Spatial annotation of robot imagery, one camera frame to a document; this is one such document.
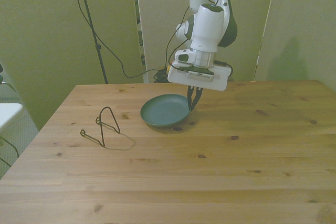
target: tabletop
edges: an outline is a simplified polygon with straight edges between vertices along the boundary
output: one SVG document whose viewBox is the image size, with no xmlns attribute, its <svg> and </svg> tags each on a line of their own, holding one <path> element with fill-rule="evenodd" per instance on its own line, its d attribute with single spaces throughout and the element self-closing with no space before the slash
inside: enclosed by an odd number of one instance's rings
<svg viewBox="0 0 336 224">
<path fill-rule="evenodd" d="M 319 81 L 229 82 L 159 129 L 171 84 L 76 86 L 0 180 L 0 223 L 336 223 L 336 94 Z M 121 134 L 95 123 L 109 106 Z M 104 112 L 102 120 L 114 125 Z"/>
</svg>

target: microphone stand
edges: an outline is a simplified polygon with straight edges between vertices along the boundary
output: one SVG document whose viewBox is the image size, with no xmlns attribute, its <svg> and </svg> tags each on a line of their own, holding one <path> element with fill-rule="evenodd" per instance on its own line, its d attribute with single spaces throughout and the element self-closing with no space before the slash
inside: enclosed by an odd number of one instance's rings
<svg viewBox="0 0 336 224">
<path fill-rule="evenodd" d="M 98 58 L 99 58 L 99 62 L 100 62 L 100 67 L 101 67 L 101 70 L 102 70 L 103 75 L 104 75 L 105 84 L 108 84 L 108 82 L 107 82 L 107 77 L 106 77 L 106 73 L 105 73 L 105 69 L 104 69 L 103 60 L 102 60 L 102 58 L 101 58 L 101 53 L 100 53 L 101 46 L 100 46 L 100 45 L 98 44 L 98 42 L 97 42 L 96 32 L 94 31 L 95 29 L 94 29 L 94 27 L 93 27 L 93 23 L 92 23 L 92 19 L 91 19 L 90 11 L 89 11 L 88 2 L 87 2 L 86 0 L 84 0 L 84 3 L 85 3 L 86 11 L 87 11 L 87 13 L 88 13 L 89 23 L 90 23 L 90 27 L 91 27 L 92 34 L 93 34 L 94 43 L 95 43 L 95 45 L 96 45 L 96 50 L 97 50 L 97 54 L 98 54 Z"/>
</svg>

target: beige partition panel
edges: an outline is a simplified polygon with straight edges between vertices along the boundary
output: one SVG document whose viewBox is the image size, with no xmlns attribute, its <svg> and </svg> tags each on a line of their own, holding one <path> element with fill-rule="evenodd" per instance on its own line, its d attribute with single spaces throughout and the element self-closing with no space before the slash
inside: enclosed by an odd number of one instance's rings
<svg viewBox="0 0 336 224">
<path fill-rule="evenodd" d="M 231 0 L 238 26 L 236 41 L 220 48 L 217 59 L 231 64 L 235 80 L 252 80 L 270 0 Z M 189 0 L 139 0 L 147 69 L 164 66 L 167 43 L 181 22 Z M 180 43 L 173 39 L 169 53 Z M 149 73 L 153 81 L 155 72 Z"/>
<path fill-rule="evenodd" d="M 97 34 L 126 73 L 141 73 L 134 0 L 88 4 Z M 0 62 L 39 129 L 75 85 L 104 83 L 91 29 L 76 0 L 1 0 L 0 20 Z M 110 83 L 142 82 L 141 76 L 125 78 L 114 56 L 105 48 L 101 53 Z"/>
<path fill-rule="evenodd" d="M 336 91 L 336 0 L 272 0 L 256 80 L 317 79 Z"/>
</svg>

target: wood knot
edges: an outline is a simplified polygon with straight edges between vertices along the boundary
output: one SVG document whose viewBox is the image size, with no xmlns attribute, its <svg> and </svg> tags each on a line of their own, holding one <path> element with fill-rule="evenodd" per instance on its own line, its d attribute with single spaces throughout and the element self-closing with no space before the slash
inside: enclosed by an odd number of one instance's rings
<svg viewBox="0 0 336 224">
<path fill-rule="evenodd" d="M 95 206 L 94 212 L 100 212 L 103 209 L 103 205 L 102 204 L 98 204 Z"/>
<path fill-rule="evenodd" d="M 259 114 L 262 114 L 262 115 L 268 115 L 265 111 L 262 111 L 262 110 L 256 110 Z"/>
<path fill-rule="evenodd" d="M 181 131 L 182 128 L 181 128 L 181 127 L 173 127 L 173 130 L 174 130 L 174 131 Z"/>
<path fill-rule="evenodd" d="M 122 114 L 122 118 L 124 118 L 124 119 L 129 119 L 129 117 L 126 115 L 126 114 Z"/>
<path fill-rule="evenodd" d="M 304 97 L 299 97 L 300 98 L 300 100 L 302 100 L 302 101 L 307 101 L 307 102 L 309 102 L 309 100 L 307 99 L 307 98 L 304 98 Z"/>
</svg>

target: white object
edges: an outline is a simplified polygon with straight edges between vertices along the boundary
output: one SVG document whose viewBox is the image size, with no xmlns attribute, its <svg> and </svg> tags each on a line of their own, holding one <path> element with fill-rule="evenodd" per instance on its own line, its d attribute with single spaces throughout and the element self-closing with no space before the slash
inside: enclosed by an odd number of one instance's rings
<svg viewBox="0 0 336 224">
<path fill-rule="evenodd" d="M 174 61 L 172 65 L 176 68 L 189 66 L 187 63 L 181 63 L 178 61 Z M 193 87 L 224 91 L 227 85 L 227 78 L 231 73 L 231 68 L 214 66 L 213 68 L 209 68 L 209 70 L 213 72 L 214 75 L 192 71 L 184 72 L 175 68 L 170 68 L 168 80 L 173 83 Z"/>
<path fill-rule="evenodd" d="M 224 91 L 231 68 L 215 66 L 214 61 L 217 45 L 222 40 L 230 20 L 228 0 L 218 0 L 216 6 L 208 0 L 190 0 L 190 8 L 194 15 L 179 25 L 176 32 L 178 39 L 188 39 L 191 43 L 190 48 L 176 52 L 168 81 Z M 202 69 L 208 69 L 214 74 L 206 74 Z"/>
<path fill-rule="evenodd" d="M 19 103 L 0 103 L 0 133 L 23 112 Z"/>
</svg>

